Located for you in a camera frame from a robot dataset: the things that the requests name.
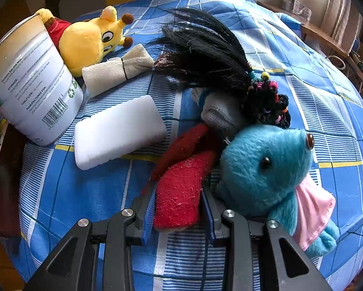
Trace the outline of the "red plush sock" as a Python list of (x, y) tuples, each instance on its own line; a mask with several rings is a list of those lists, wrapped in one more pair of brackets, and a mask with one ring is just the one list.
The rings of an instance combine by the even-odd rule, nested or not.
[(216, 152), (207, 146), (211, 133), (205, 123), (186, 131), (152, 171), (149, 181), (156, 184), (153, 227), (158, 231), (182, 231), (199, 222), (203, 180), (216, 161)]

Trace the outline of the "teal bear plush pink dress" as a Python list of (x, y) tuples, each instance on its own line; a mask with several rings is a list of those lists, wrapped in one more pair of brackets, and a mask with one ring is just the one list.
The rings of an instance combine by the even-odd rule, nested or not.
[(215, 193), (247, 219), (277, 221), (309, 258), (337, 246), (331, 219), (335, 197), (310, 176), (314, 136), (304, 129), (251, 125), (238, 132), (220, 158)]

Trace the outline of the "white sponge block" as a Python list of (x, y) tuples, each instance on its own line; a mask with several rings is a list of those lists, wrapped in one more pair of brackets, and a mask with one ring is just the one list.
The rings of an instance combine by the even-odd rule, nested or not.
[(81, 170), (158, 143), (167, 136), (152, 97), (145, 95), (79, 121), (74, 129), (74, 157)]

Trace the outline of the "grey white sock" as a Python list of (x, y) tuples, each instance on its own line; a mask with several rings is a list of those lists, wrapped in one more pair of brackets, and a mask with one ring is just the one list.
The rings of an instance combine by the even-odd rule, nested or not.
[(231, 135), (244, 128), (244, 119), (233, 98), (200, 87), (192, 88), (191, 94), (201, 109), (201, 119), (210, 127)]

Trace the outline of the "beige cloth bundle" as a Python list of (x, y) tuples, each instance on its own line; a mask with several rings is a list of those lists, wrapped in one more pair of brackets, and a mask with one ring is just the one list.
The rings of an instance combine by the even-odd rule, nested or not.
[(122, 57), (111, 58), (83, 68), (82, 77), (89, 96), (95, 97), (150, 70), (154, 62), (146, 48), (142, 44), (137, 44)]

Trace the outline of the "black hair wig piece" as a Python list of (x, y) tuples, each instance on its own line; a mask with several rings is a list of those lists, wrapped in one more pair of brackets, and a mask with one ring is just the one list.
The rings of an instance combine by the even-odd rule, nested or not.
[(195, 8), (173, 8), (170, 22), (148, 46), (160, 51), (159, 73), (235, 101), (246, 124), (289, 128), (289, 99), (267, 72), (254, 73), (236, 35), (219, 19)]

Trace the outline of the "blue plaid bed sheet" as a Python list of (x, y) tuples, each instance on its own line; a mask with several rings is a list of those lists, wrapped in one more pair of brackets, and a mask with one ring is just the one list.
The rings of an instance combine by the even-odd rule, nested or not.
[[(147, 44), (171, 20), (170, 9), (212, 13), (239, 38), (256, 74), (268, 72), (289, 98), (291, 127), (315, 139), (312, 179), (336, 199), (332, 215), (337, 247), (314, 264), (333, 290), (345, 289), (363, 268), (363, 100), (350, 80), (313, 51), (278, 15), (253, 0), (136, 0), (117, 6), (131, 13), (126, 34)], [(152, 72), (97, 96), (84, 94), (76, 121), (137, 97), (150, 95), (167, 128), (161, 143), (90, 170), (74, 160), (74, 128), (42, 147), (24, 148), (19, 186), (21, 241), (12, 262), (23, 279), (81, 218), (100, 221), (127, 208), (144, 188), (155, 160), (170, 141), (193, 127), (200, 110), (190, 90)], [(220, 290), (225, 250), (214, 248), (201, 227), (174, 234), (153, 231), (132, 248), (136, 290)]]

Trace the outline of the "maroon box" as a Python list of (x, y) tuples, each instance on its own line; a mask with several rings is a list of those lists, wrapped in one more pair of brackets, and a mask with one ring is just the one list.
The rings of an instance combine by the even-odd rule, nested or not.
[(0, 148), (0, 236), (19, 237), (19, 188), (27, 138), (11, 124)]

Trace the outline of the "white protein powder can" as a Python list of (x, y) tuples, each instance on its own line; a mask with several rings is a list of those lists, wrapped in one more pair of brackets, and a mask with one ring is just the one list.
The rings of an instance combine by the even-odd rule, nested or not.
[(64, 64), (40, 15), (0, 40), (0, 114), (39, 146), (69, 128), (84, 94)]

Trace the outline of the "yellow giraffe plush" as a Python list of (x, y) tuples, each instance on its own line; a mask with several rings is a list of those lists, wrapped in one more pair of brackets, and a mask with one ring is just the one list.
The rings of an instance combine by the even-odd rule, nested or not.
[(100, 63), (117, 47), (130, 48), (133, 39), (124, 37), (123, 29), (133, 21), (130, 13), (118, 17), (117, 10), (107, 6), (99, 17), (68, 26), (60, 37), (59, 52), (71, 74), (78, 78), (83, 68)]

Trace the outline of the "yellow bear plush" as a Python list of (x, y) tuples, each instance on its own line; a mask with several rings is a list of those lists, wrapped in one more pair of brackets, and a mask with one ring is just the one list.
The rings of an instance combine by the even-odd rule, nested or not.
[(59, 50), (59, 41), (64, 31), (71, 25), (70, 22), (59, 19), (52, 15), (52, 12), (47, 8), (41, 8), (36, 11), (36, 14), (41, 17), (46, 30), (53, 41), (57, 50)]

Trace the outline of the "wooden desk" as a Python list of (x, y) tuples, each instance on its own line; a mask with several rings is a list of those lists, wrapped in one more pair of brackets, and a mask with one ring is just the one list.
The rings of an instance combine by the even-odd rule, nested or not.
[(274, 7), (272, 5), (260, 1), (258, 1), (257, 4), (264, 8), (269, 9), (274, 13), (284, 13), (286, 15), (292, 16), (301, 23), (300, 30), (303, 40), (305, 40), (307, 36), (310, 36), (315, 40), (317, 40), (318, 42), (320, 42), (323, 46), (326, 46), (335, 53), (337, 53), (339, 55), (339, 58), (348, 64), (349, 66), (348, 71), (354, 72), (354, 75), (359, 79), (359, 90), (360, 94), (363, 95), (363, 71), (360, 69), (358, 65), (360, 62), (358, 55), (356, 55), (353, 51), (351, 53), (345, 51), (336, 41), (333, 40), (332, 37), (327, 35), (317, 26), (313, 25), (310, 22), (307, 22), (303, 17), (299, 15), (294, 15), (289, 11), (286, 11), (278, 7)]

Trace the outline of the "pink curtain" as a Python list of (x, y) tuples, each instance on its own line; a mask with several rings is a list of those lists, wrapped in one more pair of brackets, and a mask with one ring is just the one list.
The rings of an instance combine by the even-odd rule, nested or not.
[(350, 53), (360, 32), (362, 15), (351, 0), (328, 0), (321, 29)]

